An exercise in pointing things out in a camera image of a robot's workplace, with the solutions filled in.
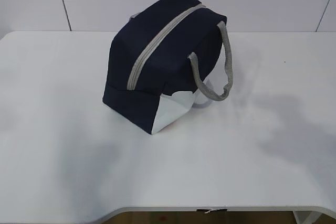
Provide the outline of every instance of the zipper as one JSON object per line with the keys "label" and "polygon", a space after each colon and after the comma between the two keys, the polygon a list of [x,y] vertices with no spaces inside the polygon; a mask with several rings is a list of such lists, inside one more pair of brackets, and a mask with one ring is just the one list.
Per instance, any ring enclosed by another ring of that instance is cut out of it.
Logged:
{"label": "zipper", "polygon": [[178,16],[176,16],[174,19],[172,19],[152,40],[149,42],[149,44],[146,46],[146,48],[141,52],[141,54],[136,59],[130,76],[128,78],[127,82],[127,90],[134,90],[137,86],[136,83],[138,82],[140,73],[143,69],[143,66],[145,65],[146,61],[149,59],[151,54],[155,51],[155,49],[159,46],[159,44],[163,41],[163,39],[183,20],[185,19],[189,14],[192,12],[200,9],[205,8],[203,4],[198,4],[194,7],[191,7]]}

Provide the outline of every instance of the white table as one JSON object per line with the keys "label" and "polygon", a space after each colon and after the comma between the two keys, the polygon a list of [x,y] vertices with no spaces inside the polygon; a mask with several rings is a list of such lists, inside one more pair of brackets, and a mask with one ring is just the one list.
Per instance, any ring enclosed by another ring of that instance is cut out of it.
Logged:
{"label": "white table", "polygon": [[336,33],[229,34],[230,97],[153,136],[101,101],[114,35],[0,41],[0,223],[222,208],[336,217]]}

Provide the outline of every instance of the navy fabric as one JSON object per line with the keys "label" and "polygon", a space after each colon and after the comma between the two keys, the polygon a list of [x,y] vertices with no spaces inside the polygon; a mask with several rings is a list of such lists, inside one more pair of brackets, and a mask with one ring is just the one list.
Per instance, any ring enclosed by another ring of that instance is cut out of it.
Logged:
{"label": "navy fabric", "polygon": [[152,133],[160,96],[139,91],[118,90],[106,84],[103,103],[147,133]]}
{"label": "navy fabric", "polygon": [[148,43],[173,18],[199,3],[198,0],[159,0],[132,18],[112,42],[108,82],[125,90],[132,67]]}
{"label": "navy fabric", "polygon": [[148,43],[176,16],[198,0],[159,0],[131,19],[115,36],[109,58],[103,102],[151,134],[160,95],[195,92],[188,60],[195,52],[201,79],[214,68],[222,47],[217,24],[226,17],[201,8],[183,19],[146,61],[135,90],[127,90],[133,65]]}

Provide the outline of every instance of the navy blue lunch bag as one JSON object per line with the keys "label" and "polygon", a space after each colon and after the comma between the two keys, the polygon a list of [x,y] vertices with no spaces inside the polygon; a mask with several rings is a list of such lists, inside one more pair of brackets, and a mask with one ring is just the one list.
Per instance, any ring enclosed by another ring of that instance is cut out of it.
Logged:
{"label": "navy blue lunch bag", "polygon": [[[204,83],[222,43],[228,84]],[[149,134],[187,113],[196,91],[222,101],[233,85],[226,17],[198,0],[159,0],[133,15],[114,37],[103,102]]]}

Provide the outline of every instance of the gray rope handle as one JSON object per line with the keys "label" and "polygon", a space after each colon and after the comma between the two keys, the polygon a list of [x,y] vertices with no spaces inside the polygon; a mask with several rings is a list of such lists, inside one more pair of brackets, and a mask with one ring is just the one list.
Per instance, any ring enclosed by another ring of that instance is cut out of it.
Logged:
{"label": "gray rope handle", "polygon": [[208,88],[203,83],[203,81],[201,80],[201,78],[199,76],[200,71],[198,69],[198,58],[197,58],[197,55],[194,52],[192,52],[188,56],[188,59],[190,60],[191,67],[193,69],[193,75],[194,75],[195,83],[196,83],[197,87],[199,88],[199,90],[203,93],[203,95],[205,95],[206,97],[208,97],[209,99],[214,100],[214,101],[223,101],[228,97],[228,95],[230,93],[230,90],[231,90],[231,87],[233,85],[232,54],[231,54],[231,46],[230,46],[229,38],[228,38],[228,35],[227,35],[227,29],[226,29],[225,23],[223,21],[221,21],[221,22],[218,23],[217,26],[219,27],[220,34],[222,36],[224,49],[225,49],[224,70],[225,70],[225,73],[227,75],[227,80],[228,80],[227,85],[225,85],[223,87],[223,89],[224,89],[223,94],[221,94],[221,95],[216,94],[215,91]]}

